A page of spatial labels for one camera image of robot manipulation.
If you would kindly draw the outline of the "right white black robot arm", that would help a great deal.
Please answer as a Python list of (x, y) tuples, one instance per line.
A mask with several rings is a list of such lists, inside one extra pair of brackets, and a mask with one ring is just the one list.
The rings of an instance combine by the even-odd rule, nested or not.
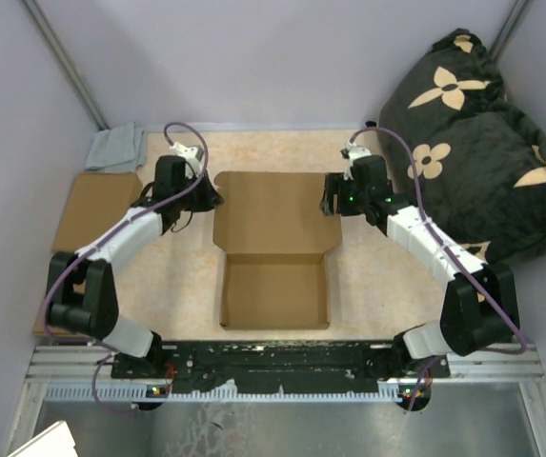
[(518, 335), (514, 275), (502, 264), (489, 265), (457, 244), (424, 210), (394, 192), (380, 156), (362, 149), (344, 151), (344, 172), (325, 177), (320, 208), (327, 216), (362, 215), (405, 248), (444, 291), (438, 319), (394, 338), (394, 370), (413, 377), (426, 358), (466, 356)]

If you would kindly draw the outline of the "brown cardboard box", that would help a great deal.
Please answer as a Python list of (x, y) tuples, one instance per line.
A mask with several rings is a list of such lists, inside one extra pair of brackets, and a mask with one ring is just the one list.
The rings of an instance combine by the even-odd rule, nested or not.
[(330, 324), (328, 255), (338, 216), (320, 207), (317, 172), (222, 171), (212, 241), (224, 253), (219, 324), (226, 330), (321, 330)]

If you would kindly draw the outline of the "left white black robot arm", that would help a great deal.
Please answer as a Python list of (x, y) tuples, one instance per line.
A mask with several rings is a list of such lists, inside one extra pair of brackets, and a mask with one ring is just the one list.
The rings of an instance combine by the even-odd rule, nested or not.
[(90, 244), (55, 253), (49, 264), (43, 323), (77, 333), (131, 357), (152, 378), (163, 371), (161, 337), (121, 315), (114, 275), (149, 243), (176, 230), (182, 213), (223, 203), (207, 172), (208, 158), (191, 147), (158, 159), (148, 183), (121, 219)]

